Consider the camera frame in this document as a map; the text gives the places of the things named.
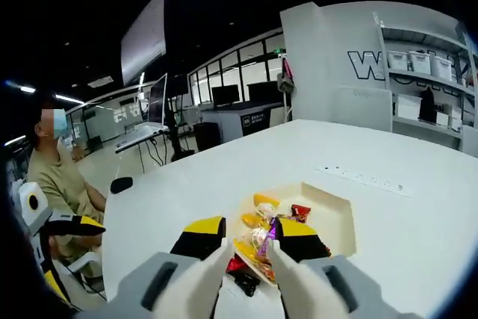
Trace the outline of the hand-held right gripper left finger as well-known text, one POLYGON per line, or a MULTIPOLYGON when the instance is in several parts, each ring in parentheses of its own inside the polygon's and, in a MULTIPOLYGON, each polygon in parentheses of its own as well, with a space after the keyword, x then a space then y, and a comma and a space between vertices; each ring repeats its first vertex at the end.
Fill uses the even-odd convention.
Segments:
POLYGON ((125 276, 117 295, 77 318, 212 318, 226 272, 226 219, 197 220, 170 252, 125 276))

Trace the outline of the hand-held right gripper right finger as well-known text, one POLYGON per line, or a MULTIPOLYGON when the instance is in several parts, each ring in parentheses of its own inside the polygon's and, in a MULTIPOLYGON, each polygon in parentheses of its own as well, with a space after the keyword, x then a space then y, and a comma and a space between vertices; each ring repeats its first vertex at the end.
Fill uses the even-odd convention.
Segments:
POLYGON ((417 318, 382 298, 378 283, 342 255, 331 256, 304 223, 275 221, 274 273, 288 318, 417 318))

